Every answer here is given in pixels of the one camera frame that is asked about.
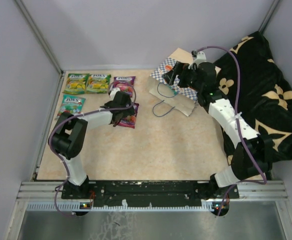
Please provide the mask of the purple snack bag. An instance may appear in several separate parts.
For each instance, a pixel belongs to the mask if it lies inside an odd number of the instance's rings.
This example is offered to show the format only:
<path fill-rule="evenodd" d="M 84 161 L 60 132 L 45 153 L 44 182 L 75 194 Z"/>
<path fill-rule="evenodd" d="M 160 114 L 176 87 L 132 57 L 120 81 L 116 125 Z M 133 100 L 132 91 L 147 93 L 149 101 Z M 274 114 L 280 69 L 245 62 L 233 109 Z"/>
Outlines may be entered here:
<path fill-rule="evenodd" d="M 135 125 L 136 125 L 136 121 L 137 121 L 137 115 L 138 115 L 139 106 L 140 105 L 138 103 L 135 103 L 134 106 L 133 106 L 134 114 L 133 115 L 129 115 L 129 116 L 121 119 L 120 122 L 118 123 L 118 126 L 134 129 Z"/>
<path fill-rule="evenodd" d="M 132 97 L 135 79 L 135 76 L 114 76 L 112 88 L 118 88 L 121 92 Z"/>

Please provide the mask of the green candy bag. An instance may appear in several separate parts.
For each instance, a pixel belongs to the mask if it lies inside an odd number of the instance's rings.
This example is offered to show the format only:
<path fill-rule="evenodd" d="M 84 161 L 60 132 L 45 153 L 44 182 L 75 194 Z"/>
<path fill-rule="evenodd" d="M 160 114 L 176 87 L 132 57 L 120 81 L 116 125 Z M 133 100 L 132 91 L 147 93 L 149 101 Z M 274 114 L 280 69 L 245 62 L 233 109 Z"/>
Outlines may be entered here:
<path fill-rule="evenodd" d="M 67 75 L 65 94 L 82 95 L 86 91 L 89 75 L 87 73 L 69 73 Z"/>
<path fill-rule="evenodd" d="M 89 74 L 86 83 L 86 94 L 107 94 L 110 85 L 110 74 Z"/>

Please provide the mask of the blue checkered paper bag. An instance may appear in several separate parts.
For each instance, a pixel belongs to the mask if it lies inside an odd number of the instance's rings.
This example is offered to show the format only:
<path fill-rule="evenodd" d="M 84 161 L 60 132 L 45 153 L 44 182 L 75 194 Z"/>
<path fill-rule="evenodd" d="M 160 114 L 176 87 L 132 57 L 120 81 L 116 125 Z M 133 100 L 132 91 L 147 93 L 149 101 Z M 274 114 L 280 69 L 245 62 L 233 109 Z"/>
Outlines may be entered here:
<path fill-rule="evenodd" d="M 217 87 L 216 66 L 203 51 L 192 52 L 192 61 L 168 57 L 153 73 L 149 93 L 189 116 L 198 103 L 206 112 L 222 106 L 227 96 Z"/>

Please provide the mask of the teal snack bag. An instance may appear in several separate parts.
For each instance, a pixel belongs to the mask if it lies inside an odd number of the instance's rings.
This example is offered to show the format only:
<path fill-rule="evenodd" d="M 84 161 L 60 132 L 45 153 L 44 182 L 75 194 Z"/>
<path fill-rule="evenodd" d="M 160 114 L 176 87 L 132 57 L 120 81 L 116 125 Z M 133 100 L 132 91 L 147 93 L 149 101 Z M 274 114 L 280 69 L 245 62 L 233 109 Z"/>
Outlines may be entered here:
<path fill-rule="evenodd" d="M 70 113 L 72 115 L 81 114 L 85 101 L 86 99 L 84 97 L 64 94 L 55 120 L 57 120 L 62 113 Z"/>
<path fill-rule="evenodd" d="M 179 94 L 178 91 L 176 91 L 172 86 L 168 86 L 168 88 L 170 89 L 172 93 L 172 96 L 170 96 L 171 98 Z"/>

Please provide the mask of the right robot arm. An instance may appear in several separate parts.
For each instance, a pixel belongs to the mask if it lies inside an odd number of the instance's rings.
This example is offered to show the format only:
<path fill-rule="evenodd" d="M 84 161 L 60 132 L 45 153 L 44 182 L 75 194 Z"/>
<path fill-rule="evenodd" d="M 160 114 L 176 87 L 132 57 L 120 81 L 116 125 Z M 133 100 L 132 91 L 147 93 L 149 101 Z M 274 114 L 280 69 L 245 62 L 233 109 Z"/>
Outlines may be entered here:
<path fill-rule="evenodd" d="M 177 81 L 178 87 L 196 91 L 199 105 L 219 123 L 235 148 L 230 165 L 210 176 L 206 197 L 221 198 L 228 186 L 257 175 L 264 177 L 272 169 L 272 140 L 250 127 L 233 108 L 227 96 L 217 87 L 213 63 L 178 61 L 162 78 L 169 86 Z"/>

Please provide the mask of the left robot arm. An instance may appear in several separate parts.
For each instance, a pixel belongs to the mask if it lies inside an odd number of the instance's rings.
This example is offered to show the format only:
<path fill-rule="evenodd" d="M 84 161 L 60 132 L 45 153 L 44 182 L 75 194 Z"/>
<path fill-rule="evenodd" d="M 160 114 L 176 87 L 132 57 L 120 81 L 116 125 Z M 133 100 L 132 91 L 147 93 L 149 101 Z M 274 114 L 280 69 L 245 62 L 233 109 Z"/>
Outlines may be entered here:
<path fill-rule="evenodd" d="M 115 127 L 134 113 L 130 95 L 115 88 L 110 93 L 110 101 L 97 110 L 79 114 L 63 112 L 59 116 L 48 145 L 66 170 L 66 180 L 61 185 L 65 198 L 84 199 L 90 192 L 90 180 L 80 157 L 86 132 L 106 125 Z"/>

